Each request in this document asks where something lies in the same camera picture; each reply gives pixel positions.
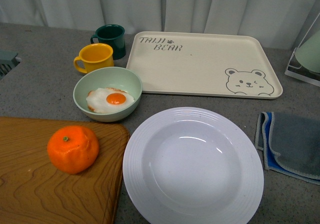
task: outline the gray countertop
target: gray countertop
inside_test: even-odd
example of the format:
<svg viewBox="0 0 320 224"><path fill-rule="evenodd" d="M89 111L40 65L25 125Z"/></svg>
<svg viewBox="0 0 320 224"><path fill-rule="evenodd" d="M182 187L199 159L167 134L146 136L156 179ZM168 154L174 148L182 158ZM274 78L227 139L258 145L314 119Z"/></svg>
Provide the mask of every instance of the gray countertop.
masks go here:
<svg viewBox="0 0 320 224"><path fill-rule="evenodd" d="M92 121L76 107L73 89L82 77L73 67L92 31L0 23L0 49L18 52L22 62L0 80L0 116ZM134 35L126 35L126 67ZM264 49L283 87L275 100L142 94L139 106L120 121L132 134L150 116L173 107L199 107L235 123L254 142L258 114L284 112L320 118L320 88L284 74L291 51ZM264 191L252 223L320 223L320 186L274 171L264 171ZM148 223L122 186L116 224Z"/></svg>

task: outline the cartoon bear drawing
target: cartoon bear drawing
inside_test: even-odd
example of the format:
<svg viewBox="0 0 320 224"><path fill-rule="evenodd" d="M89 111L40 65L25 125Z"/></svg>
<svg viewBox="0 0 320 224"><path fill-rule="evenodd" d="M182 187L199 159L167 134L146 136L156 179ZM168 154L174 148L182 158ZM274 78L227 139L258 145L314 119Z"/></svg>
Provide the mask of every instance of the cartoon bear drawing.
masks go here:
<svg viewBox="0 0 320 224"><path fill-rule="evenodd" d="M275 91L261 70L247 72L229 68L225 72L228 75L227 89L237 95L270 96Z"/></svg>

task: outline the light green cup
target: light green cup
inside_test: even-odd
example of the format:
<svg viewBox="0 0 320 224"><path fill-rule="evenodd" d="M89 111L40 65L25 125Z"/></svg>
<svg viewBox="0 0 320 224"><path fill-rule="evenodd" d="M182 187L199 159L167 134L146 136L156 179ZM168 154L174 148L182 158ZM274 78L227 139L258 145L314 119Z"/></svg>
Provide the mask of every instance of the light green cup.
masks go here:
<svg viewBox="0 0 320 224"><path fill-rule="evenodd" d="M128 107L114 113L94 113L88 108L86 97L89 91L97 88L116 88L128 92L134 102ZM142 94L142 82L131 70L121 67L106 67L94 70L83 76L73 90L73 100L79 109L93 120L114 122L129 116L138 106Z"/></svg>
<svg viewBox="0 0 320 224"><path fill-rule="evenodd" d="M294 55L303 67L312 72L320 73L320 31L301 45Z"/></svg>

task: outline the gray towel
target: gray towel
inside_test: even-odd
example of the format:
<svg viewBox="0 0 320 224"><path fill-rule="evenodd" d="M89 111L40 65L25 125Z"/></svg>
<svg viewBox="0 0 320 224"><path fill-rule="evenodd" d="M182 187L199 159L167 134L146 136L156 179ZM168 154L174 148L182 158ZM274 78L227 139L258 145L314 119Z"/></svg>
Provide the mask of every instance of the gray towel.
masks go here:
<svg viewBox="0 0 320 224"><path fill-rule="evenodd" d="M320 121L262 112L255 135L265 169L320 185Z"/></svg>

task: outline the toy orange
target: toy orange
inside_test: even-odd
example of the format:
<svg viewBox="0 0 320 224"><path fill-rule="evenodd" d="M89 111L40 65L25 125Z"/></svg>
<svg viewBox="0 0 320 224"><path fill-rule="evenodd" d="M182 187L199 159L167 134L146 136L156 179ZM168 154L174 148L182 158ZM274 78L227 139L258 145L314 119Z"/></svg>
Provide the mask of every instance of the toy orange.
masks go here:
<svg viewBox="0 0 320 224"><path fill-rule="evenodd" d="M52 135L47 151L50 161L56 168L69 174L76 174L94 163L99 153L99 141L91 129L70 125Z"/></svg>

